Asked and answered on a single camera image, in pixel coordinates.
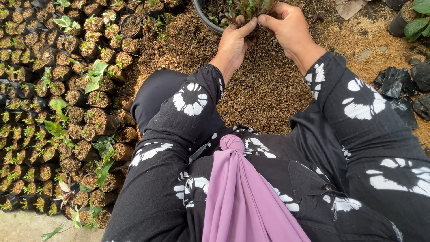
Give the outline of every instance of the black pants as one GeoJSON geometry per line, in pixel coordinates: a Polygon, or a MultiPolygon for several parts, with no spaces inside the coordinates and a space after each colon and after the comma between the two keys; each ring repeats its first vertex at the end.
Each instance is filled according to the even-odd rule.
{"type": "MultiPolygon", "coordinates": [[[[160,111],[161,104],[179,91],[188,75],[161,69],[151,74],[140,87],[130,110],[141,132],[160,111]]],[[[193,154],[206,144],[216,130],[225,124],[215,110],[203,131],[191,147],[193,154]]],[[[342,146],[326,118],[321,114],[315,100],[304,112],[290,118],[292,132],[286,137],[296,144],[305,158],[315,164],[329,178],[337,190],[349,194],[346,179],[346,160],[342,146]]]]}

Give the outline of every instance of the purple hijab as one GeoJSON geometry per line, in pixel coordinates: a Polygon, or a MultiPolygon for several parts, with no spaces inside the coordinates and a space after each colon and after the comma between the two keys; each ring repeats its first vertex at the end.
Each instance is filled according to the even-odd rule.
{"type": "Polygon", "coordinates": [[[221,138],[206,201],[203,242],[310,242],[235,135],[221,138]]]}

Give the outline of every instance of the torn plastic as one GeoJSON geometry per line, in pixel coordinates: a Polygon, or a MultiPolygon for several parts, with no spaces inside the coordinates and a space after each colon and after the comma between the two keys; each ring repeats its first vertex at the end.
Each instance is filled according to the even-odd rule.
{"type": "Polygon", "coordinates": [[[414,102],[414,110],[425,120],[430,120],[430,94],[419,97],[414,102]]]}

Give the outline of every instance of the fingernail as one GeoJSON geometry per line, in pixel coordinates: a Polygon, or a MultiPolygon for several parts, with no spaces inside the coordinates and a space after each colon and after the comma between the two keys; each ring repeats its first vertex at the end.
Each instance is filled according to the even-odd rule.
{"type": "Polygon", "coordinates": [[[264,16],[264,15],[258,16],[258,22],[259,23],[263,23],[264,21],[266,21],[266,16],[264,16]]]}

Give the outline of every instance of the plant seedling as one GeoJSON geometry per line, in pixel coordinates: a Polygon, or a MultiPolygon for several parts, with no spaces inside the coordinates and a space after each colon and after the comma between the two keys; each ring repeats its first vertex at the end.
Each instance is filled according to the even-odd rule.
{"type": "Polygon", "coordinates": [[[104,24],[108,24],[109,21],[115,21],[115,13],[114,12],[104,12],[103,13],[103,22],[104,24]]]}

